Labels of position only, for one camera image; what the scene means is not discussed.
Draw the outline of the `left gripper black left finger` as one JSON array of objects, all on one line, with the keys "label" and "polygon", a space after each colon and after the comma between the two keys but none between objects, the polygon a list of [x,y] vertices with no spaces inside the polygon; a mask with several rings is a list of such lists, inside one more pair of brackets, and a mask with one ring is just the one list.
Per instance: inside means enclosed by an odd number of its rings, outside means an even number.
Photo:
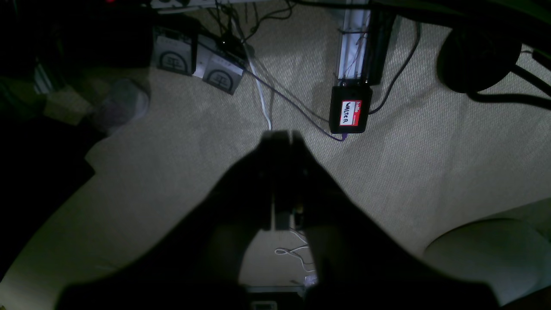
[{"label": "left gripper black left finger", "polygon": [[238,282],[250,243],[270,222],[269,147],[232,165],[206,198],[157,245],[121,270],[68,286],[58,310],[248,310]]}]

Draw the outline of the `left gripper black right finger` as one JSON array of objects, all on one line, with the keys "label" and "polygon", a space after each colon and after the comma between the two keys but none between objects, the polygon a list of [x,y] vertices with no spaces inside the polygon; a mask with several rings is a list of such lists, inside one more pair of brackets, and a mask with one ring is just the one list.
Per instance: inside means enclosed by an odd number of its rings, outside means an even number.
[{"label": "left gripper black right finger", "polygon": [[347,196],[291,133],[301,177],[301,228],[318,283],[307,310],[498,310],[487,284],[458,280],[402,248]]}]

